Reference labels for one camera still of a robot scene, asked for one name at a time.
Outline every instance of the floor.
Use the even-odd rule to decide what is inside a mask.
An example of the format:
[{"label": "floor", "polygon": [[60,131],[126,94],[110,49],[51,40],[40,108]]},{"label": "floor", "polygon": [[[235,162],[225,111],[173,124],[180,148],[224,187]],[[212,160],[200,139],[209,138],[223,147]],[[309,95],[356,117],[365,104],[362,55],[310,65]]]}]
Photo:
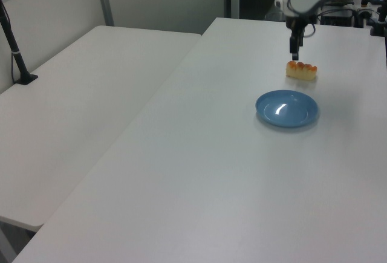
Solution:
[{"label": "floor", "polygon": [[[230,16],[227,0],[226,16]],[[265,20],[267,13],[276,12],[274,0],[240,0],[241,19]],[[11,263],[34,236],[33,232],[0,222],[0,263]]]}]

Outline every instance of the blue saucer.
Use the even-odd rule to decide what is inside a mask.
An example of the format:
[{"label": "blue saucer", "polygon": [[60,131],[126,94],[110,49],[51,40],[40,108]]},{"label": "blue saucer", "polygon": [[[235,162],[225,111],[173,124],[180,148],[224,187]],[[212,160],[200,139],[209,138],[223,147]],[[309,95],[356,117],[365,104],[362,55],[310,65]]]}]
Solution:
[{"label": "blue saucer", "polygon": [[289,90],[263,94],[256,101],[255,108],[267,123],[286,128],[308,125],[317,119],[319,113],[319,107],[311,97]]}]

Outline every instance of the bread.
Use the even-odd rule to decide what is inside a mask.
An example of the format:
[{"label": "bread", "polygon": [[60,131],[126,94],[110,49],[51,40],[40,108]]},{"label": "bread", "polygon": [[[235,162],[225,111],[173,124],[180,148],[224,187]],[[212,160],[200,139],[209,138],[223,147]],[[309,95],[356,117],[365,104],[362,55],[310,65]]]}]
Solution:
[{"label": "bread", "polygon": [[286,75],[300,80],[314,80],[317,67],[306,65],[302,62],[291,61],[286,65]]}]

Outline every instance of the white table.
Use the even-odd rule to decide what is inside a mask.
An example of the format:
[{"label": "white table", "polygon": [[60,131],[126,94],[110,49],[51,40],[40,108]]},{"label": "white table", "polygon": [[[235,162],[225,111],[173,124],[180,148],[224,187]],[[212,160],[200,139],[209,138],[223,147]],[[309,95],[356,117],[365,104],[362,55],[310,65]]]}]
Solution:
[{"label": "white table", "polygon": [[0,95],[0,220],[38,230],[200,38],[96,27]]},{"label": "white table", "polygon": [[[217,19],[15,263],[387,261],[384,39],[317,26],[302,82],[289,35]],[[317,123],[260,121],[275,89],[312,96]]]}]

